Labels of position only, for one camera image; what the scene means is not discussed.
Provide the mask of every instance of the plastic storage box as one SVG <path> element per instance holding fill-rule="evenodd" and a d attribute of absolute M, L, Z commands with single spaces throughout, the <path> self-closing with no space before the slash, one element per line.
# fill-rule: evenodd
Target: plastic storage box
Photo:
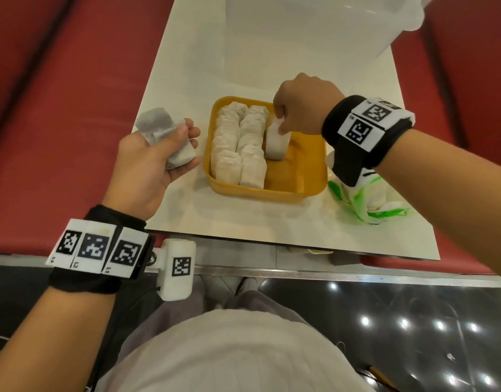
<path fill-rule="evenodd" d="M 417 30 L 421 0 L 226 0 L 225 72 L 277 90 L 300 72 L 336 84 Z"/>
<path fill-rule="evenodd" d="M 222 107 L 230 105 L 232 102 L 244 103 L 247 106 L 266 106 L 271 116 L 274 115 L 272 103 L 234 96 L 228 96 L 216 101 L 212 107 L 209 136 L 203 155 L 203 170 L 215 192 L 263 201 L 299 203 L 306 197 L 317 195 L 325 189 L 327 185 L 325 140 L 321 136 L 304 135 L 299 132 L 292 132 L 289 149 L 283 160 L 266 159 L 267 174 L 265 175 L 264 190 L 221 183 L 215 180 L 211 175 L 210 154 L 216 130 L 216 117 L 218 117 L 218 111 Z M 271 116 L 265 125 L 266 127 L 270 125 Z"/>

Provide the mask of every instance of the person's left hand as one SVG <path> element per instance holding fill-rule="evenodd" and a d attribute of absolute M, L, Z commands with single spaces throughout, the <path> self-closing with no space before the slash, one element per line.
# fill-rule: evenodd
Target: person's left hand
<path fill-rule="evenodd" d="M 167 138 L 149 146 L 139 131 L 124 137 L 118 146 L 115 169 L 102 204 L 111 209 L 148 220 L 162 203 L 165 190 L 178 177 L 200 164 L 200 158 L 172 170 L 165 170 L 167 158 L 181 149 L 185 140 L 198 147 L 200 129 L 185 119 Z"/>

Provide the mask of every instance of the green and white plastic bag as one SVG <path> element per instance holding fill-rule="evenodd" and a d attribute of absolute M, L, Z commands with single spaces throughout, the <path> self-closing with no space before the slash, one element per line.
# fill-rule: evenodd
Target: green and white plastic bag
<path fill-rule="evenodd" d="M 334 164 L 334 154 L 330 156 L 332 163 L 327 164 Z M 351 208 L 364 223 L 380 224 L 391 217 L 406 216 L 411 209 L 403 197 L 371 169 L 361 171 L 354 187 L 343 184 L 334 174 L 327 185 L 334 198 Z"/>

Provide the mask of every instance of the qr code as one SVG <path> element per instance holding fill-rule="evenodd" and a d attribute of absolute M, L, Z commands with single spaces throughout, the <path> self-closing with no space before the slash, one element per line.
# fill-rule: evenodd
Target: qr code
<path fill-rule="evenodd" d="M 111 263 L 133 266 L 142 250 L 142 245 L 120 240 L 110 259 Z"/>
<path fill-rule="evenodd" d="M 105 255 L 105 249 L 107 248 L 108 242 L 109 237 L 105 237 L 103 235 L 85 234 L 82 245 L 80 246 L 80 251 L 78 252 L 78 257 L 101 260 Z"/>
<path fill-rule="evenodd" d="M 74 253 L 74 248 L 77 246 L 78 240 L 82 236 L 80 231 L 66 230 L 63 233 L 63 238 L 56 249 L 56 253 L 62 253 L 63 255 L 72 255 Z"/>
<path fill-rule="evenodd" d="M 373 105 L 369 107 L 367 111 L 363 112 L 363 115 L 373 121 L 381 122 L 391 113 L 391 110 L 387 110 L 386 108 L 379 105 Z"/>
<path fill-rule="evenodd" d="M 366 124 L 362 120 L 356 119 L 345 136 L 360 145 L 369 135 L 372 128 L 373 127 L 371 125 Z"/>
<path fill-rule="evenodd" d="M 393 105 L 391 102 L 387 102 L 386 100 L 379 100 L 379 103 L 391 108 L 392 110 L 401 110 L 401 107 Z"/>
<path fill-rule="evenodd" d="M 191 257 L 175 257 L 173 261 L 173 276 L 182 277 L 190 275 Z"/>

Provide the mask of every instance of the yellow container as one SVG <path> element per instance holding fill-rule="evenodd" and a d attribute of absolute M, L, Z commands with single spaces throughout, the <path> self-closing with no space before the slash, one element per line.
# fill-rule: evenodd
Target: yellow container
<path fill-rule="evenodd" d="M 299 132 L 292 132 L 285 159 L 281 161 L 266 159 L 267 174 L 265 175 L 264 190 L 216 181 L 211 175 L 210 156 L 212 141 L 215 137 L 216 118 L 220 109 L 232 102 L 243 103 L 249 107 L 252 105 L 266 106 L 270 113 L 265 125 L 267 127 L 274 115 L 272 103 L 260 100 L 227 96 L 216 101 L 212 107 L 209 137 L 203 155 L 203 170 L 215 192 L 262 201 L 299 203 L 306 197 L 317 195 L 325 189 L 327 185 L 325 140 L 321 136 L 304 135 Z"/>

